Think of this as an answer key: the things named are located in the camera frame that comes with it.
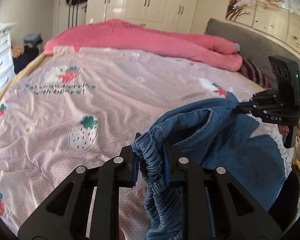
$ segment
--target beige wall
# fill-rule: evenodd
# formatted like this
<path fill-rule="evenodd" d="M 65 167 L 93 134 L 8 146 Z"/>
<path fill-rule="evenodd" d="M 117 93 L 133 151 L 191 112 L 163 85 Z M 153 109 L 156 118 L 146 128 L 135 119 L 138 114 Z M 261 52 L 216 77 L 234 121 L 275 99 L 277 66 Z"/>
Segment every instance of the beige wall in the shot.
<path fill-rule="evenodd" d="M 11 30 L 13 44 L 23 44 L 29 33 L 41 33 L 47 42 L 53 36 L 55 0 L 0 0 L 0 23 L 17 22 Z"/>
<path fill-rule="evenodd" d="M 296 50 L 285 44 L 284 42 L 280 41 L 279 39 L 270 36 L 266 33 L 263 33 L 261 31 L 258 31 L 256 29 L 253 29 L 247 25 L 243 25 L 240 23 L 235 23 L 233 21 L 225 20 L 226 17 L 226 11 L 228 6 L 229 0 L 198 0 L 196 11 L 194 14 L 194 20 L 191 28 L 191 33 L 198 33 L 198 34 L 204 34 L 206 30 L 207 23 L 210 18 L 215 18 L 220 21 L 226 21 L 228 23 L 232 23 L 234 25 L 238 25 L 240 27 L 249 29 L 255 33 L 258 33 L 262 36 L 265 36 L 272 41 L 280 44 L 284 48 L 286 48 L 288 51 L 292 52 L 296 57 L 300 58 L 300 53 L 298 53 Z"/>

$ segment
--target blue jeans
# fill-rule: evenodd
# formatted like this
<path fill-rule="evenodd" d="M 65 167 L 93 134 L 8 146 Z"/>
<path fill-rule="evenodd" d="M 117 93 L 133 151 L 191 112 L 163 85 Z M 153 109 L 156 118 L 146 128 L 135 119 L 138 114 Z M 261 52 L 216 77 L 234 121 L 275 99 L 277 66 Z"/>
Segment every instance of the blue jeans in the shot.
<path fill-rule="evenodd" d="M 266 210 L 274 203 L 285 180 L 277 144 L 268 135 L 250 138 L 259 124 L 245 114 L 233 114 L 237 105 L 238 100 L 228 93 L 228 99 L 182 106 L 164 114 L 133 142 L 148 185 L 148 240 L 182 239 L 182 192 L 168 188 L 162 172 L 166 139 L 204 168 L 225 167 Z"/>

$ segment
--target bed sheet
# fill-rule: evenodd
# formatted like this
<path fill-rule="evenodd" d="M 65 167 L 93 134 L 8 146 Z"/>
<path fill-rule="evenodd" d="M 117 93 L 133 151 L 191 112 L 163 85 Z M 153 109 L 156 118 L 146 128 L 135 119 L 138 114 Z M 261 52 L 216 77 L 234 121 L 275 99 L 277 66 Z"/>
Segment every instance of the bed sheet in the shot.
<path fill-rule="evenodd" d="M 248 99 L 260 87 L 252 88 L 237 73 L 182 58 L 56 48 L 52 60 L 12 86 L 1 102 L 6 107 L 0 112 L 3 221 L 16 234 L 75 167 L 101 166 L 166 111 L 224 97 L 224 90 Z M 81 127 L 85 118 L 90 127 Z M 276 126 L 262 123 L 251 136 L 260 134 L 276 141 L 287 176 L 290 160 Z M 145 239 L 150 224 L 145 196 L 141 176 L 136 188 L 120 189 L 119 224 L 127 240 Z"/>

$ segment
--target pink bed sheet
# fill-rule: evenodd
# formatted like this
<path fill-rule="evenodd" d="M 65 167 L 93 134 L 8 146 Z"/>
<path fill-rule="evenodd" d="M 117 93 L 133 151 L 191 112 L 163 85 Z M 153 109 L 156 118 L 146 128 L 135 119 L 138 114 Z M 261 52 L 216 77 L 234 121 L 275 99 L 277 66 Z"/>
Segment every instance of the pink bed sheet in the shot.
<path fill-rule="evenodd" d="M 117 19 L 68 29 L 47 42 L 45 54 L 52 56 L 56 46 L 141 49 L 161 56 L 203 62 L 229 71 L 238 71 L 242 65 L 237 47 L 221 37 L 167 33 Z"/>

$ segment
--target gray headboard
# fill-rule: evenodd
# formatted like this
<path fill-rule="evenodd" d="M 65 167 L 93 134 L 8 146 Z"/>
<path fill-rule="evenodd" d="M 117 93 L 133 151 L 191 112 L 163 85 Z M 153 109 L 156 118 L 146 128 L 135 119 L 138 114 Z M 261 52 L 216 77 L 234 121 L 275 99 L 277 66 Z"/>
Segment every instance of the gray headboard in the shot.
<path fill-rule="evenodd" d="M 284 47 L 258 33 L 212 18 L 208 22 L 205 33 L 223 37 L 230 41 L 238 40 L 241 45 L 240 54 L 242 57 L 251 59 L 262 73 L 271 80 L 273 85 L 276 85 L 276 81 L 268 56 L 282 56 L 295 60 L 300 69 L 299 58 Z"/>

